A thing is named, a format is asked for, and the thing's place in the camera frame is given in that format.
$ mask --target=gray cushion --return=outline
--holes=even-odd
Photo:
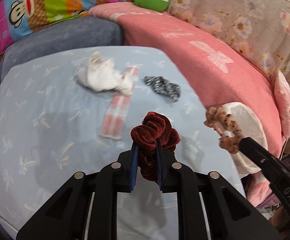
[[[7,48],[0,62],[0,84],[12,67],[35,58],[69,49],[120,46],[123,42],[118,24],[91,16],[46,27]]]

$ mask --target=dark red scrunchie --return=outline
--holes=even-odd
[[[172,128],[167,117],[149,112],[143,124],[134,127],[130,135],[138,145],[138,166],[142,176],[147,180],[157,182],[156,140],[160,138],[163,150],[174,152],[176,144],[181,141],[178,132]]]

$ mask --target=floral bedding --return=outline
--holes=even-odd
[[[168,12],[219,38],[274,81],[290,71],[290,0],[170,0]]]

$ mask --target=light blue bedsheet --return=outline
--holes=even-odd
[[[114,58],[116,68],[140,66],[122,139],[99,136],[112,92],[95,93],[73,79],[92,53]],[[162,75],[181,85],[177,103],[154,93],[141,78]],[[160,50],[94,47],[61,52],[16,66],[0,86],[0,216],[20,229],[76,171],[86,174],[117,160],[132,145],[130,131],[149,111],[166,115],[181,136],[176,159],[194,171],[220,172],[244,194],[230,154],[204,126],[205,108],[177,67]],[[176,194],[137,177],[131,194],[119,194],[118,239],[177,240]]]

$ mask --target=pink blanket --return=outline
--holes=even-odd
[[[228,45],[167,13],[157,13],[128,2],[101,4],[89,15],[117,22],[125,44],[164,51],[186,77],[206,108],[229,102],[249,106],[263,125],[269,152],[279,156],[282,128],[268,79]],[[257,206],[268,196],[269,183],[254,174],[248,193]]]

